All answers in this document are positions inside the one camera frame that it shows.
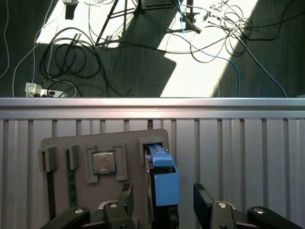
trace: white power strip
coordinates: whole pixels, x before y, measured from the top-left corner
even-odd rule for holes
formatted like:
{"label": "white power strip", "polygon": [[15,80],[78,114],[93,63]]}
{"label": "white power strip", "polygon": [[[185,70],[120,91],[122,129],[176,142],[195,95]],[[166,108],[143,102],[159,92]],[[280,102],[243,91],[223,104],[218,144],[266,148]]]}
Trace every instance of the white power strip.
{"label": "white power strip", "polygon": [[[25,97],[59,97],[63,92],[49,90],[49,96],[47,95],[48,89],[43,89],[41,85],[36,83],[25,84]],[[68,97],[67,93],[62,94],[61,98]]]}

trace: corrugated metal panel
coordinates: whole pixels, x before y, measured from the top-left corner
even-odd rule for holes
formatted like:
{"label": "corrugated metal panel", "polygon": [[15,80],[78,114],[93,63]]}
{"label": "corrugated metal panel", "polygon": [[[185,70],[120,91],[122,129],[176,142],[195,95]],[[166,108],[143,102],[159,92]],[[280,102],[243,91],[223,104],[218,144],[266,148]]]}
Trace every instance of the corrugated metal panel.
{"label": "corrugated metal panel", "polygon": [[[10,108],[0,101],[1,228],[37,229],[47,221],[37,153],[42,139],[151,127],[164,128],[169,135],[180,172],[182,229],[198,227],[192,207],[194,182],[241,211],[264,205],[305,227],[305,101],[292,100],[287,106],[269,101],[271,107],[265,101],[247,105],[238,100],[234,106],[216,100],[214,107],[210,100],[202,100],[202,105],[199,100],[170,101],[167,106],[156,102],[143,107],[126,102],[118,108],[99,100],[88,107],[81,100],[79,107],[72,103],[31,109],[17,107],[15,101]],[[42,110],[49,110],[48,120],[41,117]]]}

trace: metal stand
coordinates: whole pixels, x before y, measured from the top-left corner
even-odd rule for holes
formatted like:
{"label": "metal stand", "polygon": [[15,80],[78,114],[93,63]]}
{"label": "metal stand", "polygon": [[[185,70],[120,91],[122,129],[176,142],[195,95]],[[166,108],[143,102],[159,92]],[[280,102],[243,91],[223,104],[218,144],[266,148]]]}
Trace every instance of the metal stand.
{"label": "metal stand", "polygon": [[185,20],[186,24],[188,25],[188,27],[192,30],[196,30],[196,31],[201,31],[199,28],[197,28],[193,23],[191,23],[191,21],[187,18],[187,16],[180,11],[180,7],[179,7],[179,3],[177,2],[177,0],[169,0],[171,2],[171,4],[161,4],[161,5],[149,5],[149,6],[142,6],[142,0],[138,0],[138,6],[136,6],[135,8],[131,8],[131,9],[126,9],[126,10],[122,10],[119,12],[114,12],[116,5],[118,4],[119,0],[115,0],[113,3],[113,6],[107,16],[107,19],[103,25],[103,28],[100,32],[99,37],[97,38],[96,42],[95,42],[95,46],[99,46],[99,42],[100,39],[108,25],[108,22],[110,19],[112,18],[117,18],[117,17],[121,17],[127,14],[131,14],[131,13],[137,13],[137,12],[145,12],[147,10],[164,10],[164,9],[171,9],[171,8],[176,8],[178,10],[178,12],[181,14],[181,16],[183,17],[183,19]]}

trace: cpu chip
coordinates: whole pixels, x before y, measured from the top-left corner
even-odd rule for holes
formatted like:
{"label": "cpu chip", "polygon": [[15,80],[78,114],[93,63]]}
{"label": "cpu chip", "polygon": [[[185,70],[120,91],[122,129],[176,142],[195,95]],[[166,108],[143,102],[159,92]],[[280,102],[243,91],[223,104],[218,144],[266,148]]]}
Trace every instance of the cpu chip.
{"label": "cpu chip", "polygon": [[95,175],[105,175],[116,173],[115,152],[102,151],[92,154],[93,172]]}

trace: blue cable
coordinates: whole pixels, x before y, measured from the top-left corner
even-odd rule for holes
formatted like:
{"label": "blue cable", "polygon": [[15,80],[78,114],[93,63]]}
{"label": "blue cable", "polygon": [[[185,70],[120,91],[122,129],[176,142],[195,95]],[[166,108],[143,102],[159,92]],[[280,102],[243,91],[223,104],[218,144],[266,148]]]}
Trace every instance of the blue cable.
{"label": "blue cable", "polygon": [[[193,46],[193,45],[191,44],[191,42],[190,42],[190,41],[187,39],[187,37],[186,37],[185,30],[184,30],[183,23],[182,23],[183,17],[182,17],[181,2],[180,2],[180,0],[178,0],[178,2],[179,2],[179,8],[180,8],[180,17],[181,17],[180,21],[181,21],[181,27],[182,27],[183,34],[184,34],[186,40],[189,42],[189,44],[190,44],[191,46]],[[215,58],[219,58],[219,59],[223,59],[223,60],[225,60],[225,61],[228,61],[228,62],[235,68],[236,73],[237,73],[237,76],[238,76],[238,89],[237,89],[237,98],[238,98],[238,97],[239,97],[239,93],[240,93],[240,73],[239,73],[239,70],[238,70],[238,68],[236,67],[236,65],[235,65],[232,61],[230,61],[230,60],[228,60],[228,59],[226,59],[226,58],[224,58],[224,57],[213,56],[213,55],[207,54],[206,52],[204,52],[204,51],[202,51],[202,50],[199,50],[199,51],[203,52],[205,55],[208,55],[208,56],[211,56],[211,57],[215,57]]]}

